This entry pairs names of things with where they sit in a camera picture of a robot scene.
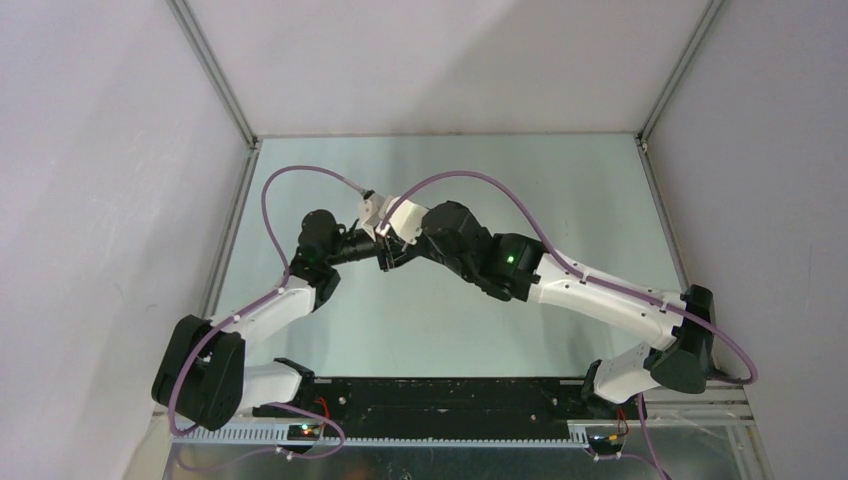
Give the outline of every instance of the reflective surface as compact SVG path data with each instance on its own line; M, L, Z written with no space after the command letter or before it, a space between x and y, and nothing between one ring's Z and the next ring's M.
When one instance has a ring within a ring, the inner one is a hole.
M740 479L724 428L653 428L663 468L674 480ZM638 428L626 453L646 455ZM182 460L213 466L255 449L247 446L188 445ZM284 455L260 455L217 473L188 473L174 464L172 450L165 479L303 480L516 480L644 479L656 471L632 459L594 463L579 449L550 448L346 448L323 460L287 461Z
M245 305L279 281L282 267L259 197L272 172L293 164L331 168L394 195L435 173L482 171L512 189L573 258L633 282L678 288L629 135L285 138L262 144L219 311ZM306 213L328 209L349 225L359 201L340 182L310 172L279 177L268 199L290 255ZM509 199L476 179L438 182L413 200L425 206L455 200L493 233L534 236ZM326 376L583 376L592 361L637 343L565 309L494 300L423 259L388 273L376 260L343 265L339 273L327 304L247 352L248 362L286 356Z

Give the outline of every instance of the light gray wall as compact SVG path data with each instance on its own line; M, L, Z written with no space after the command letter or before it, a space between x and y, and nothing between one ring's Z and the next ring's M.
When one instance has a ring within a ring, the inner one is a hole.
M844 0L730 2L649 141L692 278L760 367L779 479L845 478L846 19Z
M707 0L194 1L258 133L636 131Z
M0 477L120 478L244 145L166 2L0 2Z

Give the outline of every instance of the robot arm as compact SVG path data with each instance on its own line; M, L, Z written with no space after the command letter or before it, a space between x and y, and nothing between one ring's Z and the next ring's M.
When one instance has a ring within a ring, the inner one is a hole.
M382 226L396 199L369 192L359 205L359 229L345 229L330 212L316 210L303 220L298 249L285 287L244 318L218 332L192 365L176 411L215 430L238 411L271 402L287 403L297 395L301 373L285 361L244 367L245 348L264 341L292 321L329 300L340 277L334 266L376 257L383 271L422 257L440 263L466 282L502 301L534 301L568 308L643 340L634 349L590 367L583 400L593 410L609 412L633 395L663 385L700 393L706 387L712 335L680 315L670 304L711 318L712 294L693 286L683 296L665 292L663 305L649 307L614 290L586 281L586 275L618 285L654 292L585 265L583 278L564 272L535 239L495 234L482 227L464 206L445 202L427 209L406 201ZM579 264L565 257L575 267ZM181 320L171 337L153 385L153 398L167 405L175 379L201 337L224 318Z

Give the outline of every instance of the red wire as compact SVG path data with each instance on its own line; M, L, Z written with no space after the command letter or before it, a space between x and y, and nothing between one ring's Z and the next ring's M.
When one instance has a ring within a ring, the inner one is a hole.
M624 409L622 409L621 407L618 408L617 417L619 419L619 422L617 424L617 428L618 428L619 433L621 435L627 435L628 433L630 433L630 425L627 423L627 415L624 414ZM624 433L621 433L621 422L622 421L624 422L624 427L625 427Z
M330 418L330 407L327 405L327 401L326 401L326 400L324 400L324 397L318 397L318 398L316 398L316 399L315 399L315 403L317 403L317 404L321 405L322 407L324 407L324 417L325 417L325 418ZM324 428L324 425L326 425L326 424L327 424L326 422L322 423L320 428Z

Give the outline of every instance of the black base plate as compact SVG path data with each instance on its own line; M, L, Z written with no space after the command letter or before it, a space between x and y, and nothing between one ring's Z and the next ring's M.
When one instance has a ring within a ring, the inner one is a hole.
M304 378L292 404L330 418L348 437L439 440L556 440L569 438L568 420L596 420L581 400L583 379L522 378ZM634 401L624 405L636 418ZM274 407L256 417L291 418ZM325 435L335 437L332 429Z

